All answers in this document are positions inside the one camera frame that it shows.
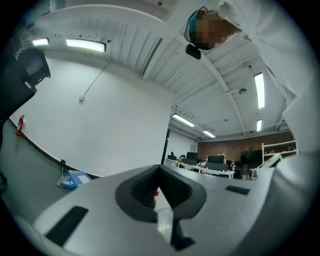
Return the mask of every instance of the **blue box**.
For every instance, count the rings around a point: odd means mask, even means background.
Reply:
[[[68,190],[75,190],[77,188],[68,174],[65,176],[63,181],[60,182],[60,186]]]
[[[81,170],[68,170],[68,175],[73,181],[76,188],[81,187],[83,184],[91,181],[90,177]]]

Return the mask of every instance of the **white desk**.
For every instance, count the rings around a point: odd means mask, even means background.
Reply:
[[[234,178],[234,173],[235,173],[235,171],[233,171],[233,170],[220,171],[220,170],[210,170],[210,169],[206,169],[206,168],[201,168],[200,166],[197,166],[197,165],[189,165],[189,164],[186,164],[186,163],[183,163],[183,162],[178,162],[178,161],[171,160],[171,159],[168,159],[168,158],[166,158],[164,160],[164,164],[168,165],[168,166],[172,166],[173,164],[174,165],[182,165],[184,167],[187,167],[188,169],[191,169],[191,168],[197,169],[197,170],[199,170],[198,171],[199,173],[204,173],[204,174],[228,175],[229,179],[233,179]]]

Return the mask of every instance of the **gray floor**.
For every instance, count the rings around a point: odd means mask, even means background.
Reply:
[[[57,186],[60,168],[17,137],[8,121],[3,128],[0,172],[8,180],[2,195],[5,204],[12,214],[30,224],[45,208],[70,192]]]

